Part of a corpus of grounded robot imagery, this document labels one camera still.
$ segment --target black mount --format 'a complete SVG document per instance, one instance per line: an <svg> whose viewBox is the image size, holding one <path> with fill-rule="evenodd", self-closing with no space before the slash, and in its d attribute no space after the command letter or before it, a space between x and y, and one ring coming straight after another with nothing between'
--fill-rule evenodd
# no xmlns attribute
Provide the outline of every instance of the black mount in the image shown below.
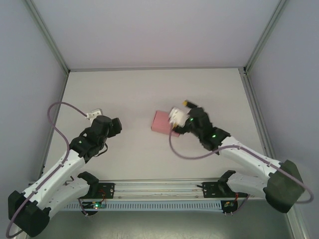
<svg viewBox="0 0 319 239"><path fill-rule="evenodd" d="M122 130L119 118L110 119L106 116L97 116L92 125L70 143L70 149L79 153L87 163L93 156L97 155L105 146L107 138L114 137Z"/></svg>
<svg viewBox="0 0 319 239"><path fill-rule="evenodd" d="M186 120L184 127L174 127L173 131L180 134L193 133L198 137L203 147L209 151L216 150L226 137L230 137L230 133L213 127L208 114L203 108L199 108L189 101L185 101L185 106L190 108L188 112L189 118Z"/></svg>
<svg viewBox="0 0 319 239"><path fill-rule="evenodd" d="M10 194L8 197L8 216L10 220L25 200L23 193L18 191ZM14 220L14 223L30 237L39 235L50 221L49 212L51 208L41 210L37 204L37 201L28 201Z"/></svg>
<svg viewBox="0 0 319 239"><path fill-rule="evenodd" d="M233 192L227 185L228 178L236 173L236 171L228 170L224 173L217 182L203 182L198 187L203 189L204 198L235 198L236 193L238 198L246 198L246 193Z"/></svg>

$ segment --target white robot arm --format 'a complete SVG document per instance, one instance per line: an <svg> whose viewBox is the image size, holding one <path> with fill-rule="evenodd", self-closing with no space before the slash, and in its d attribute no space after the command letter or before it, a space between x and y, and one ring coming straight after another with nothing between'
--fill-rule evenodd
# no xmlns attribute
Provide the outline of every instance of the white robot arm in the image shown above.
<svg viewBox="0 0 319 239"><path fill-rule="evenodd" d="M225 156L248 168L256 177L242 175L235 171L227 171L220 179L222 192L233 191L265 198L276 210L287 213L305 189L311 191L302 183L299 171L294 163L286 160L284 163L268 158L244 146L228 132L214 127L208 114L203 108L185 101L184 105L190 108L184 113L178 108L173 108L169 113L172 131L177 133L191 132L198 137L203 147L211 153ZM170 145L173 152L184 159L199 159L202 157L185 157L177 153Z"/></svg>
<svg viewBox="0 0 319 239"><path fill-rule="evenodd" d="M14 191L8 197L10 223L14 222L31 237L40 234L69 202L87 194L94 196L98 191L99 180L88 172L80 173L69 184L65 182L93 156L100 155L104 146L107 147L106 139L119 134L122 126L118 118L110 119L101 111L87 114L87 119L91 126L71 141L48 172L22 193Z"/></svg>

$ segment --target pink sponge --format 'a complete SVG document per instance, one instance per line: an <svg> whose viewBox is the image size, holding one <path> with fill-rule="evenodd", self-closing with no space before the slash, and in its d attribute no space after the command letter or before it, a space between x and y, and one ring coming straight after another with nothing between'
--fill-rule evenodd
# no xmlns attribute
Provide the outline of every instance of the pink sponge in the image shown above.
<svg viewBox="0 0 319 239"><path fill-rule="evenodd" d="M170 124L167 112L156 111L151 130L158 133L169 134ZM179 137L179 133L172 132L171 135Z"/></svg>

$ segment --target wire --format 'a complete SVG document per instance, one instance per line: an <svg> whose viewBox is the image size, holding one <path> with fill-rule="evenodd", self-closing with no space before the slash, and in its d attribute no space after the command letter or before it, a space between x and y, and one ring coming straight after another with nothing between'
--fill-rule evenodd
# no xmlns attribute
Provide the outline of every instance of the wire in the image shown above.
<svg viewBox="0 0 319 239"><path fill-rule="evenodd" d="M250 195L248 194L247 197L243 200L243 202L239 205L239 207L237 208L236 211L232 212L232 213L226 213L226 215L234 215L236 213L238 213L240 211L241 208L243 208L243 205L247 202L247 200L249 199Z"/></svg>
<svg viewBox="0 0 319 239"><path fill-rule="evenodd" d="M83 207L83 204L81 203L81 200L78 198L78 202L80 204L80 207L82 209L82 212L84 213L85 216L88 216L88 213L85 211L84 207Z"/></svg>
<svg viewBox="0 0 319 239"><path fill-rule="evenodd" d="M69 104L69 103L66 103L66 102L55 102L53 104L51 104L48 108L48 111L47 111L47 119L49 121L49 123L52 125L53 129L55 131L57 131L57 133L59 135L61 135L61 137L64 139L65 143L66 143L66 153L65 153L65 157L64 159L62 160L61 164L59 164L41 183L39 183L39 185L35 188L35 190L30 193L30 195L25 199L25 201L20 205L20 207L18 207L18 209L16 210L16 212L13 214L10 222L9 222L9 225L6 229L6 232L5 232L5 236L7 238L14 238L16 237L17 235L19 235L21 231L17 232L16 234L14 235L10 235L10 229L17 217L17 215L20 213L20 211L23 209L23 207L25 206L25 204L30 200L30 198L32 198L35 193L62 167L63 163L65 163L65 161L67 160L68 156L69 156L69 153L70 153L70 145L69 145L69 142L67 140L67 138L65 137L65 135L55 126L55 124L53 123L51 117L50 117L50 113L51 113L51 109L55 106L55 105L66 105L66 106L69 106L73 109L75 109L77 112L79 112L80 114L82 114L83 116L86 117L86 114L82 111L80 111L78 108L76 108L75 106Z"/></svg>
<svg viewBox="0 0 319 239"><path fill-rule="evenodd" d="M102 203L105 200L106 193L102 189L100 189L99 192L103 193L102 194L103 195L103 199L102 199L102 201L100 201L100 203Z"/></svg>
<svg viewBox="0 0 319 239"><path fill-rule="evenodd" d="M98 156L102 155L103 153L105 153L106 151L108 151L108 149L109 149L108 145L106 143L104 145L105 145L106 149L103 152L99 153L98 155L96 155L94 157L98 157Z"/></svg>
<svg viewBox="0 0 319 239"><path fill-rule="evenodd" d="M236 197L235 197L235 201L234 202L237 202L237 199L238 199L238 193L235 194Z"/></svg>
<svg viewBox="0 0 319 239"><path fill-rule="evenodd" d="M307 186L305 185L303 182L301 182L300 180L298 180L297 178L295 178L294 176L290 175L289 173L287 173L286 171L282 170L281 168L277 167L276 165L268 162L267 160L263 159L262 157L260 157L259 155L255 154L254 152L250 151L249 149L245 148L245 147L241 147L239 145L227 145L227 146L222 146L222 147L219 147L218 149L208 153L208 154L205 154L203 156L198 156L198 157L187 157L187 156L183 156L181 154L179 154L173 147L173 144L171 142L171 135L172 135L172 131L173 131L173 128L171 126L170 128L170 131L169 131L169 137L168 137L168 141L169 141L169 146L171 148L171 150L173 151L173 153L175 155L177 155L178 157L182 158L182 159L187 159L187 160L195 160L195 159L202 159L202 158L206 158L208 156L211 156L215 153L218 153L219 151L222 151L224 149L228 149L228 148L237 148L237 149L240 149L242 151L245 151L246 153L250 154L251 156L257 158L258 160L262 161L263 163L267 164L269 167L272 167L274 169L276 169L277 171L279 171L280 173L284 174L286 177L290 178L291 180L293 180L295 183L297 183L299 186L303 187L305 190L308 191L310 197L309 199L305 200L305 201L298 201L296 202L297 204L306 204L306 203L310 203L314 200L315 196L314 196L314 193L312 192L312 190Z"/></svg>

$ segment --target purple cable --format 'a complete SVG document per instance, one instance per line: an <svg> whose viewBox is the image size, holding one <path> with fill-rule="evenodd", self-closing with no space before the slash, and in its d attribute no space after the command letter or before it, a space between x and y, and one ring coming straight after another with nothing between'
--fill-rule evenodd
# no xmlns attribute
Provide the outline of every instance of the purple cable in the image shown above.
<svg viewBox="0 0 319 239"><path fill-rule="evenodd" d="M83 204L81 203L81 200L78 198L78 201L79 201L79 204L80 204L80 207L82 209L82 212L84 213L85 216L88 215L88 213L85 211L84 207L83 207Z"/></svg>
<svg viewBox="0 0 319 239"><path fill-rule="evenodd" d="M62 160L62 164L67 160L68 156L69 156L69 153L70 153L70 146L69 146L69 142L68 142L68 139L65 137L65 135L55 126L55 124L53 123L51 117L50 117L50 112L51 112L51 109L52 107L54 107L55 105L67 105L73 109L75 109L77 112L81 113L83 116L86 117L86 114L82 111L80 111L78 108L76 108L75 106L69 104L69 103L66 103L66 102L55 102L53 104L50 105L50 107L48 108L48 111L47 111L47 118L48 118L48 121L49 123L52 125L52 127L54 128L55 131L58 132L59 135L62 136L62 138L64 139L65 143L66 143L66 153L65 153L65 157L64 159ZM58 171L61 167L61 164L59 164L36 188L35 190L38 191L55 173L56 171ZM17 232L16 234L14 235L10 235L10 229L17 217L17 215L20 213L20 211L22 210L22 208L25 206L25 204L30 200L30 198L32 198L32 196L35 194L35 192L32 192L26 199L25 201L20 205L20 207L18 207L18 209L16 210L16 212L14 213L13 217L11 218L10 222L9 222L9 225L6 229L6 233L5 233L5 236L7 238L14 238L16 237L17 235L19 235L21 231Z"/></svg>
<svg viewBox="0 0 319 239"><path fill-rule="evenodd" d="M233 214L238 213L238 211L243 208L244 203L247 202L247 200L249 199L250 195L248 194L247 197L243 200L243 202L240 204L240 206L237 208L236 211L233 212Z"/></svg>
<svg viewBox="0 0 319 239"><path fill-rule="evenodd" d="M173 144L171 142L171 134L172 134L172 127L170 128L170 132L169 132L169 137L168 137L168 141L169 141L169 146L171 148L171 150L173 151L174 154L176 154L178 157L180 158L183 158L183 159L187 159L187 160L194 160L194 159L202 159L202 158L206 158L208 156L211 156L223 149L227 149L227 148L237 148L237 149L241 149L243 151L245 151L246 153L252 155L253 157L257 158L258 160L262 161L263 163L267 164L268 166L276 169L277 171L281 172L282 174L284 174L286 177L290 178L291 180L293 180L295 183L297 183L299 186L303 187L304 189L306 189L310 195L309 199L305 200L305 201L299 201L299 202L296 202L298 204L306 204L306 203L310 203L314 200L315 196L314 196L314 193L311 191L311 189L306 186L303 182L299 181L297 178L295 178L294 176L290 175L289 173L285 172L284 170L282 170L281 168L273 165L272 163L268 162L267 160L263 159L262 157L258 156L257 154L255 154L254 152L250 151L249 149L247 148L244 148L244 147L240 147L238 145L228 145L228 146L223 146L223 147L220 147L206 155L203 155L203 156L198 156L198 157L187 157L187 156L183 156L181 154L179 154L173 147Z"/></svg>

